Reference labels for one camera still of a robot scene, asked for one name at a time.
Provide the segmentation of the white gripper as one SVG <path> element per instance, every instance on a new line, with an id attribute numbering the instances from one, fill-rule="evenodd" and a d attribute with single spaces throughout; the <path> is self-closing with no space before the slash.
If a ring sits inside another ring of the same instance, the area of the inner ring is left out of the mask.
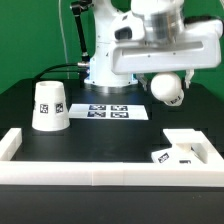
<path id="1" fill-rule="evenodd" d="M 220 64 L 222 33 L 223 23 L 215 19 L 187 25 L 173 44 L 154 47 L 146 42 L 146 36 L 137 46 L 111 43 L 110 68 L 117 75 L 187 70 L 184 80 L 189 88 L 193 69 L 213 68 Z M 138 74 L 137 79 L 148 91 L 149 80 L 145 75 Z"/>

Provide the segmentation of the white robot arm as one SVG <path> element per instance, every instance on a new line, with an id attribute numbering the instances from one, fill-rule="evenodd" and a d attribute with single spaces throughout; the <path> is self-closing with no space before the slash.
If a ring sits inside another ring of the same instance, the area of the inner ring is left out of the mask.
<path id="1" fill-rule="evenodd" d="M 137 84 L 139 74 L 184 71 L 221 62 L 224 21 L 212 16 L 183 16 L 184 0 L 131 0 L 131 10 L 111 0 L 92 0 L 95 53 L 85 83 L 103 92 Z"/>

